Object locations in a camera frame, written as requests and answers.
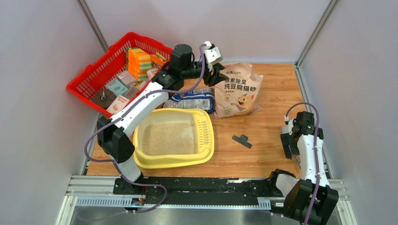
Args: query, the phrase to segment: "blue packaged bag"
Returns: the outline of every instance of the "blue packaged bag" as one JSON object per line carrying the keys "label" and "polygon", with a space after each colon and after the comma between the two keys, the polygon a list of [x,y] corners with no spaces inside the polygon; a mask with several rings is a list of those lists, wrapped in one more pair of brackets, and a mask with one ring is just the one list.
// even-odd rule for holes
{"label": "blue packaged bag", "polygon": [[175,94],[164,103],[163,108],[203,109],[208,114],[214,113],[214,89],[201,88]]}

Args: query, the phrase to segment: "black clip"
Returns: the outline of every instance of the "black clip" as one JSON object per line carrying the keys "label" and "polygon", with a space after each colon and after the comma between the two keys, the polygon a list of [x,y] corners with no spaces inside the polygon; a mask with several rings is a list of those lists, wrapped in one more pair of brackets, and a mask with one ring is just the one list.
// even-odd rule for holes
{"label": "black clip", "polygon": [[246,135],[241,135],[240,137],[237,136],[232,136],[232,139],[234,139],[235,141],[241,143],[242,145],[248,147],[248,148],[252,148],[252,144],[250,144],[249,142],[247,142],[248,137]]}

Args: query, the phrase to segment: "wooden floor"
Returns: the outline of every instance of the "wooden floor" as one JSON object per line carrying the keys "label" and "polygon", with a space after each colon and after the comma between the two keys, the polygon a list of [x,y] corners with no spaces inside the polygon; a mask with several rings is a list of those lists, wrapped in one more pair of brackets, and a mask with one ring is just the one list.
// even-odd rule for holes
{"label": "wooden floor", "polygon": [[[262,110],[245,116],[214,119],[215,151],[206,163],[179,168],[143,169],[144,176],[181,177],[234,177],[266,178],[275,169],[300,175],[300,168],[294,159],[284,157],[280,140],[283,117],[290,106],[302,102],[300,88],[291,64],[254,64],[253,71],[264,75],[257,103]],[[196,80],[186,81],[185,88]],[[290,113],[290,118],[298,111],[298,106]],[[249,137],[251,149],[232,139],[233,135]],[[98,144],[94,147],[94,158],[109,158]],[[90,162],[87,175],[119,175],[112,163]]]}

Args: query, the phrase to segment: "red plastic basket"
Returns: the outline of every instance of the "red plastic basket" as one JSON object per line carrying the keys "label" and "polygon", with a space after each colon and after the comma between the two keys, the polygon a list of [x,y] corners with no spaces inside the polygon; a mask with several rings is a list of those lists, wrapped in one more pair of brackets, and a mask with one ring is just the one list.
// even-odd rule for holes
{"label": "red plastic basket", "polygon": [[138,47],[149,54],[158,52],[168,60],[172,51],[171,48],[151,38],[133,32],[127,33],[114,45],[110,46],[108,52],[98,61],[88,65],[67,85],[66,89],[89,107],[97,110],[102,115],[111,117],[112,114],[110,112],[92,102],[92,97],[97,91],[105,89],[105,84],[116,77],[118,73],[126,70],[126,51],[132,47]]}

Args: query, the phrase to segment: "yellow litter box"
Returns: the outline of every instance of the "yellow litter box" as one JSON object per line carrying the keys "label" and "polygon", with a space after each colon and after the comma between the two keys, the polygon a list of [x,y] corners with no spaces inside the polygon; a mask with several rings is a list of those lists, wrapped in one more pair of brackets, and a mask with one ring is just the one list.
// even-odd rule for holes
{"label": "yellow litter box", "polygon": [[[144,136],[146,135],[146,142],[148,141],[147,133],[144,135],[149,126],[162,126],[170,127],[170,124],[187,123],[192,128],[187,130],[179,130],[181,133],[175,135],[191,135],[192,138],[196,138],[191,141],[191,145],[196,149],[196,153],[192,154],[179,154],[179,155],[147,155],[144,154],[143,146],[148,148],[148,144],[144,142]],[[155,138],[151,137],[149,141],[156,141]],[[170,168],[187,165],[195,165],[207,162],[214,153],[214,132],[213,125],[207,112],[201,109],[176,109],[176,108],[164,108],[155,109],[149,114],[145,120],[143,120],[134,131],[133,143],[135,146],[134,160],[138,166],[146,169],[156,168]],[[173,146],[178,146],[178,141],[173,140],[170,143]]]}

